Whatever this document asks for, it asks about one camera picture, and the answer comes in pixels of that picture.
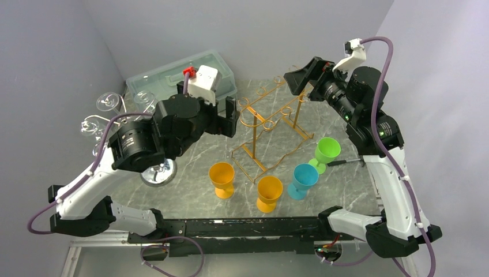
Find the orange wine glass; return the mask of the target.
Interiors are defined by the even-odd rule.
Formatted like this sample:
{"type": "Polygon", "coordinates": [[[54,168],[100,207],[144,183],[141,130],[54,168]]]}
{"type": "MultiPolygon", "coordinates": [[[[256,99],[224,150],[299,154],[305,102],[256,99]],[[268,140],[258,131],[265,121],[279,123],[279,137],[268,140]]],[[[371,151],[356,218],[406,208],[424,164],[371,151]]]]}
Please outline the orange wine glass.
{"type": "Polygon", "coordinates": [[[263,213],[270,213],[276,208],[277,201],[283,193],[283,184],[275,176],[265,176],[259,180],[257,192],[257,208],[263,213]]]}
{"type": "Polygon", "coordinates": [[[228,199],[234,193],[234,176],[233,166],[227,162],[219,162],[209,169],[209,178],[215,187],[215,194],[220,199],[228,199]]]}

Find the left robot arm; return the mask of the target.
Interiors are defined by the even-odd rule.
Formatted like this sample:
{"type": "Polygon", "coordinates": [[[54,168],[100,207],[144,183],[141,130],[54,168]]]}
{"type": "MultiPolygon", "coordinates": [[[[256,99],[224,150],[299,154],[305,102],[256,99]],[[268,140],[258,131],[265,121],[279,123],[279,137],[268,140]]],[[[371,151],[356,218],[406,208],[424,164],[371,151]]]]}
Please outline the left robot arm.
{"type": "Polygon", "coordinates": [[[239,111],[232,97],[225,100],[225,117],[203,98],[176,94],[156,104],[151,117],[120,127],[104,136],[95,161],[66,186],[55,186],[50,202],[52,233],[90,237],[106,230],[128,231],[161,241],[166,233],[162,213],[140,210],[114,202],[110,194],[132,173],[175,160],[204,133],[233,137],[239,111]]]}

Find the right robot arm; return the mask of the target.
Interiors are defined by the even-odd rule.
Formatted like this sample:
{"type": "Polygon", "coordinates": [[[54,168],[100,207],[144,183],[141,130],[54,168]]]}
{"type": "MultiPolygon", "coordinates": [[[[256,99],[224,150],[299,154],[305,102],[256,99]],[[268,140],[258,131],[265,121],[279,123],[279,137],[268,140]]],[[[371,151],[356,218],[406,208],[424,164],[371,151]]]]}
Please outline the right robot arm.
{"type": "Polygon", "coordinates": [[[318,233],[332,239],[338,233],[368,243],[379,257],[407,257],[420,244],[441,238],[439,226],[424,215],[412,188],[406,187],[404,140],[394,118],[381,109],[389,89],[382,73],[360,66],[351,74],[334,63],[314,57],[305,67],[284,75],[293,95],[310,85],[308,98],[326,102],[346,122],[346,133],[367,166],[383,202],[379,216],[368,216],[334,206],[318,216],[318,233]]]}

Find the orange wine glass front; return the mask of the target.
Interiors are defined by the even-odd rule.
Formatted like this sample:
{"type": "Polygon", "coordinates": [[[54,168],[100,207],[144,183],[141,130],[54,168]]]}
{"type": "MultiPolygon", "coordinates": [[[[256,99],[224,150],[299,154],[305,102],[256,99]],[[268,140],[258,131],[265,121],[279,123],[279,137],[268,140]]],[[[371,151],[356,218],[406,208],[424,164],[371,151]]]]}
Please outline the orange wine glass front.
{"type": "Polygon", "coordinates": [[[263,213],[270,213],[276,208],[277,201],[283,193],[283,184],[275,176],[265,176],[259,180],[257,192],[257,208],[263,213]]]}

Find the green wine glass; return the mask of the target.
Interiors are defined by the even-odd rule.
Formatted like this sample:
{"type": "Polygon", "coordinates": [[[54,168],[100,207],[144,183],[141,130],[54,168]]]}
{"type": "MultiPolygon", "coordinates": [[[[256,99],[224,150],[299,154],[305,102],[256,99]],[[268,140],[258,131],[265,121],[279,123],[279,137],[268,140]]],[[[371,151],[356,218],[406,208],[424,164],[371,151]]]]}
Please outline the green wine glass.
{"type": "Polygon", "coordinates": [[[319,175],[326,171],[327,164],[334,161],[341,153],[340,143],[331,137],[321,138],[314,151],[314,157],[308,164],[313,166],[319,175]]]}

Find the blue wine glass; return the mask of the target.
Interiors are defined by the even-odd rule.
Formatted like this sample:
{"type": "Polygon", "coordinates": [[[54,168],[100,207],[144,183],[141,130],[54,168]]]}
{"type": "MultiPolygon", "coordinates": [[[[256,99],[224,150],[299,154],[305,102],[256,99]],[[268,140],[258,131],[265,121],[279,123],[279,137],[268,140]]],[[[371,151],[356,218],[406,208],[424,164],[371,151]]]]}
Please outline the blue wine glass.
{"type": "Polygon", "coordinates": [[[294,200],[301,200],[307,196],[319,180],[319,174],[314,166],[308,163],[297,165],[292,174],[292,181],[287,187],[287,193],[294,200]]]}

